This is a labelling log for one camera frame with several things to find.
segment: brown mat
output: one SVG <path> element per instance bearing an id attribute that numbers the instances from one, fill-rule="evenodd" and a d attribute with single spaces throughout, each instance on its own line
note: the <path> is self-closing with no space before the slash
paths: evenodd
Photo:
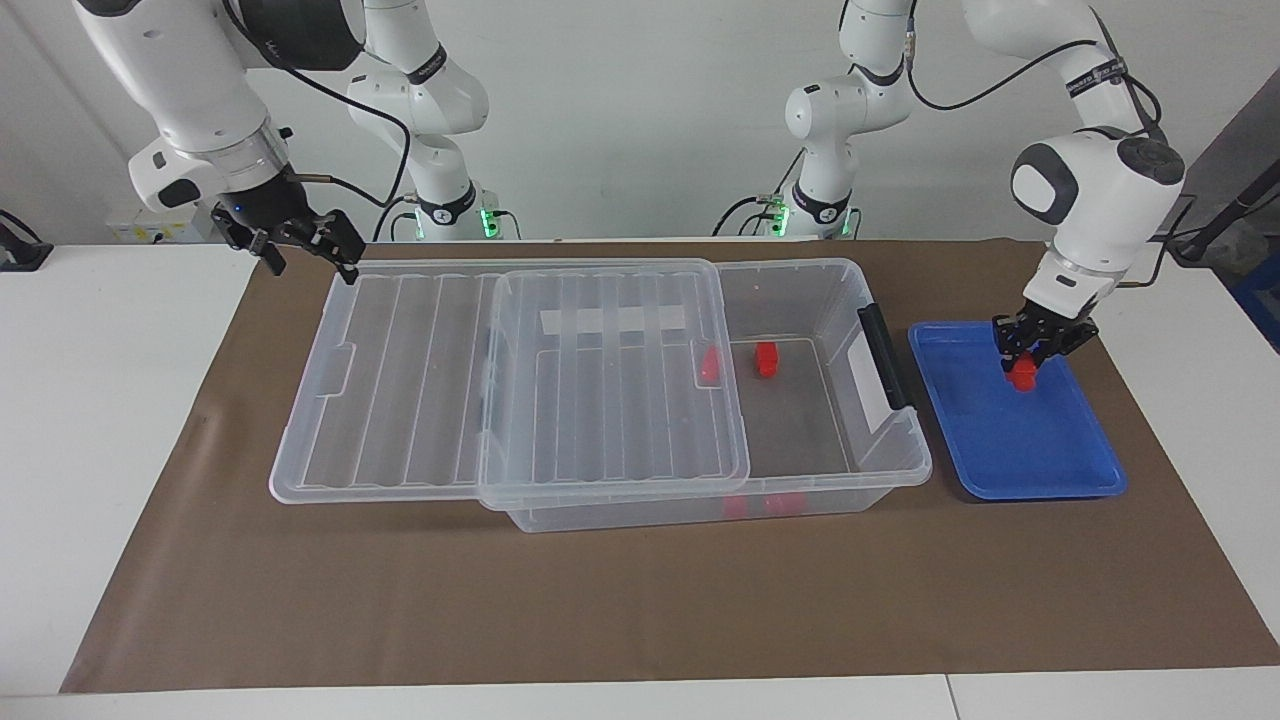
<path id="1" fill-rule="evenodd" d="M 867 272 L 924 410 L 931 482 L 860 515 L 550 536 L 475 502 L 271 498 L 330 278 L 291 255 L 283 278 L 250 283 L 63 692 L 1280 664 L 1101 343 L 1071 364 L 1129 492 L 979 505 L 960 489 L 906 328 L 1015 310 L 1041 252 L 1010 241 L 376 249 L 842 255 Z"/>

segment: black handle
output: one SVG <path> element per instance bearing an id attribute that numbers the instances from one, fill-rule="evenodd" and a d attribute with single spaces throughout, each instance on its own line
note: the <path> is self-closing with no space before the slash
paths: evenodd
<path id="1" fill-rule="evenodd" d="M 884 324 L 884 314 L 881 313 L 879 305 L 872 302 L 863 307 L 858 311 L 858 319 L 863 322 L 863 332 L 867 333 L 867 343 L 872 348 L 872 360 L 876 361 L 881 384 L 884 386 L 888 406 L 893 410 L 914 406 L 911 396 L 906 392 L 906 383 L 902 382 L 902 365 L 897 360 L 897 352 L 893 351 L 893 340 L 888 334 L 888 325 Z"/>

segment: white tabletop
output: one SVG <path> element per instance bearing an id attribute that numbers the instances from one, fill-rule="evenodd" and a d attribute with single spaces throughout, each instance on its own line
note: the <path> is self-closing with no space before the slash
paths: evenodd
<path id="1" fill-rule="evenodd" d="M 1280 669 L 46 697 L 182 429 L 252 259 L 61 247 L 0 275 L 0 717 L 1258 717 Z M 1096 313 L 1103 341 L 1272 633 L 1280 356 L 1204 270 Z M 23 382 L 13 382 L 22 373 Z"/>

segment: plastic lid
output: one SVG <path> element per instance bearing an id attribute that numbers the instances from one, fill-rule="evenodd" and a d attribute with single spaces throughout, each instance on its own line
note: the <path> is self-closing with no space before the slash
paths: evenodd
<path id="1" fill-rule="evenodd" d="M 750 468 L 723 302 L 701 260 L 499 278 L 480 500 L 520 510 L 740 487 Z"/>

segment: blue plastic tray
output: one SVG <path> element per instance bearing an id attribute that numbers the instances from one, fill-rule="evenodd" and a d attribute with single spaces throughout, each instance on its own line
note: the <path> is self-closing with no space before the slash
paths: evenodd
<path id="1" fill-rule="evenodd" d="M 922 323 L 911 350 L 951 460 L 982 500 L 1108 497 L 1129 482 L 1062 357 L 1036 389 L 1005 379 L 989 323 Z"/>

